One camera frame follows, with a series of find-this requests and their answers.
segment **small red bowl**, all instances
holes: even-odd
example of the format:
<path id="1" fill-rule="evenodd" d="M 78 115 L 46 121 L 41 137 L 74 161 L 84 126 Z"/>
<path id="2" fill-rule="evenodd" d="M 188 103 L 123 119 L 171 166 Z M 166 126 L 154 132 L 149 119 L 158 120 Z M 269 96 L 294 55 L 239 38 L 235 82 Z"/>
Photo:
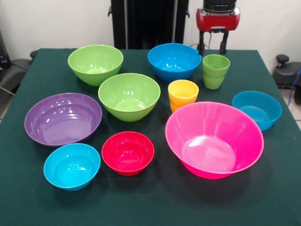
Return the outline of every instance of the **small red bowl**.
<path id="1" fill-rule="evenodd" d="M 116 173 L 134 176 L 151 162 L 155 148 L 151 140 L 136 132 L 121 132 L 110 137 L 103 145 L 103 161 Z"/>

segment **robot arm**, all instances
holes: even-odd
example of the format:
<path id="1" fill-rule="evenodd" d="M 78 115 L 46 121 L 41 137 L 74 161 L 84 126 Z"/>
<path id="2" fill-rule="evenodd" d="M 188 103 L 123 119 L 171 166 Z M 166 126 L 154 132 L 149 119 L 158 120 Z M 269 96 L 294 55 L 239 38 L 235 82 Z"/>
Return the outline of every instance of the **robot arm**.
<path id="1" fill-rule="evenodd" d="M 205 51 L 204 33 L 224 33 L 220 46 L 220 54 L 225 54 L 229 31 L 237 28 L 240 11 L 235 7 L 237 0 L 204 0 L 203 8 L 197 10 L 197 26 L 199 29 L 199 54 Z"/>

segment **floor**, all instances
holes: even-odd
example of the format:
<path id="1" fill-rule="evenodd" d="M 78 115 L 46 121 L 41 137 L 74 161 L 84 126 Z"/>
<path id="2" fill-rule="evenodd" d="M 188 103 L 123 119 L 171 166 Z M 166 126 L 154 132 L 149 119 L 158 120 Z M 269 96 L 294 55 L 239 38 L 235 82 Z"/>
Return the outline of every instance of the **floor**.
<path id="1" fill-rule="evenodd" d="M 288 103 L 288 100 L 289 100 L 289 96 L 290 96 L 290 90 L 288 89 L 284 89 L 282 92 L 281 92 L 282 96 L 283 96 L 283 99 L 285 100 L 286 103 Z M 6 111 L 8 110 L 11 102 L 13 100 L 13 97 L 11 97 L 7 104 L 4 105 L 2 108 L 0 108 L 0 123 L 4 117 L 4 115 L 6 114 Z M 293 115 L 293 117 L 295 118 L 299 128 L 301 129 L 301 105 L 296 105 L 295 104 L 295 101 L 292 97 L 292 100 L 291 100 L 291 103 L 288 107 Z"/>
<path id="2" fill-rule="evenodd" d="M 283 99 L 285 100 L 285 102 L 288 104 L 288 100 L 289 100 L 289 97 L 290 97 L 290 90 L 289 89 L 284 89 L 281 92 L 281 94 L 282 94 Z M 291 111 L 293 117 L 295 118 L 299 128 L 301 129 L 301 105 L 296 105 L 295 104 L 293 96 L 294 96 L 294 91 L 292 93 L 292 100 L 291 100 L 291 103 L 288 106 L 288 108 L 290 109 L 290 111 Z"/>

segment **large pink bowl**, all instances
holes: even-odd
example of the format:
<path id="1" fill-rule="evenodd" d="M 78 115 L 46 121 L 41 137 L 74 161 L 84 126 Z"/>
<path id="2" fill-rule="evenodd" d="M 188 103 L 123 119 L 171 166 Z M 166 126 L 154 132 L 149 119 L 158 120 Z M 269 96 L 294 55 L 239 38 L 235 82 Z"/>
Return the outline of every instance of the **large pink bowl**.
<path id="1" fill-rule="evenodd" d="M 248 115 L 229 105 L 197 102 L 174 112 L 165 136 L 174 154 L 193 174 L 225 178 L 257 162 L 263 135 Z"/>

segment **dark green table cover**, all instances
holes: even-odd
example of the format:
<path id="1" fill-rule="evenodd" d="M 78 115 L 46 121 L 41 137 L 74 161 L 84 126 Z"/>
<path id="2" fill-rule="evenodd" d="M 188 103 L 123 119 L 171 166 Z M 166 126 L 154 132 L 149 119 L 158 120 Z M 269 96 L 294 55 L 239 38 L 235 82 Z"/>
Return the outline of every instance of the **dark green table cover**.
<path id="1" fill-rule="evenodd" d="M 38 51 L 0 124 L 1 226 L 301 225 L 301 133 L 257 51 L 229 50 L 231 67 L 218 90 L 204 87 L 201 65 L 192 78 L 200 87 L 198 101 L 230 105 L 238 92 L 258 90 L 281 103 L 283 114 L 263 133 L 264 152 L 253 167 L 213 181 L 187 171 L 165 140 L 165 122 L 171 114 L 167 84 L 155 77 L 147 50 L 124 50 L 120 73 L 155 78 L 160 100 L 147 117 L 132 123 L 119 121 L 102 106 L 101 124 L 86 143 L 100 152 L 111 135 L 133 130 L 153 141 L 154 160 L 135 177 L 119 176 L 102 162 L 85 189 L 67 192 L 53 187 L 43 175 L 44 161 L 53 149 L 26 135 L 24 118 L 36 102 L 58 93 L 79 92 L 98 100 L 98 88 L 83 83 L 68 67 L 71 52 Z"/>

